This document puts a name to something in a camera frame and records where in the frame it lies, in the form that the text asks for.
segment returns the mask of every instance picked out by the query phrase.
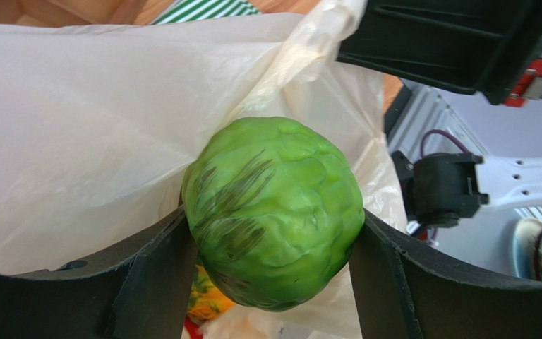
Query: red and white object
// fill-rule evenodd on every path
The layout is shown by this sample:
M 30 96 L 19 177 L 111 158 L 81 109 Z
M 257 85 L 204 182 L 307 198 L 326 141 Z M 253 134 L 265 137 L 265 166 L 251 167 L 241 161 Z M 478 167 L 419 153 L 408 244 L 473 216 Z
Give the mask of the red and white object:
M 505 106 L 520 108 L 526 103 L 526 99 L 532 99 L 529 92 L 533 88 L 542 86 L 542 59 L 534 60 L 528 66 L 524 75 L 519 79 L 509 97 L 505 101 Z
M 183 322 L 181 339 L 203 339 L 199 326 L 192 322 L 188 317 L 186 317 L 186 320 Z

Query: striped cloth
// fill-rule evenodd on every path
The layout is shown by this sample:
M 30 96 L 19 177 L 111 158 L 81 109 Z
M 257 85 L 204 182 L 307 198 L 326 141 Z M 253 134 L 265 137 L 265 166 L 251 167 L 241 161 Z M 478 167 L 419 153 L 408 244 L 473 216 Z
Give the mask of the striped cloth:
M 261 14 L 247 0 L 177 0 L 176 2 L 166 13 L 152 21 L 151 25 Z

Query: green cabbage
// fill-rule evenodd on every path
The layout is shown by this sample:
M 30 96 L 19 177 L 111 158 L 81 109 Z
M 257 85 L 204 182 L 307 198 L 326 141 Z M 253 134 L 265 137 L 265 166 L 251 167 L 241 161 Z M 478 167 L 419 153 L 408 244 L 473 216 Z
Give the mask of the green cabbage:
M 243 118 L 216 133 L 183 179 L 211 281 L 238 304 L 284 311 L 347 263 L 364 221 L 345 156 L 297 121 Z

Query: plastic bag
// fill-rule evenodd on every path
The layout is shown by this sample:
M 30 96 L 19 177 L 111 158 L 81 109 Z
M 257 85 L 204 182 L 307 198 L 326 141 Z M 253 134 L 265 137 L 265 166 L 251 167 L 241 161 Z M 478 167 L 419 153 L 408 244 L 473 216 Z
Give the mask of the plastic bag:
M 204 339 L 359 339 L 349 267 L 312 300 L 282 313 L 239 305 L 201 328 Z
M 381 75 L 331 62 L 363 6 L 323 0 L 307 16 L 147 27 L 0 25 L 0 273 L 56 269 L 151 226 L 177 206 L 183 171 L 211 135 L 242 116 L 291 117 L 324 135 L 365 207 L 404 230 Z M 348 338 L 359 323 L 347 273 L 277 320 Z M 326 328 L 335 314 L 349 318 Z

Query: cable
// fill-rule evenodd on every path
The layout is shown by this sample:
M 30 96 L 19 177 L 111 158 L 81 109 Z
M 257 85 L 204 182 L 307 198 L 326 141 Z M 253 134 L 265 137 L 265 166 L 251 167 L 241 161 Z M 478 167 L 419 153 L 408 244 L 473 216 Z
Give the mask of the cable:
M 426 141 L 428 140 L 428 137 L 432 134 L 440 134 L 441 136 L 444 136 L 448 140 L 450 140 L 453 144 L 455 144 L 463 153 L 470 153 L 469 149 L 465 147 L 465 145 L 459 141 L 459 139 L 455 138 L 452 134 L 443 131 L 442 129 L 432 129 L 426 134 L 423 135 L 423 138 L 421 138 L 421 145 L 419 146 L 419 154 L 422 158 L 426 157 Z
M 432 242 L 437 243 L 437 242 L 436 242 L 436 238 L 438 238 L 438 228 L 435 228 L 435 229 L 434 229 L 434 232 L 432 233 L 432 237 L 430 237 L 430 240 L 431 240 Z

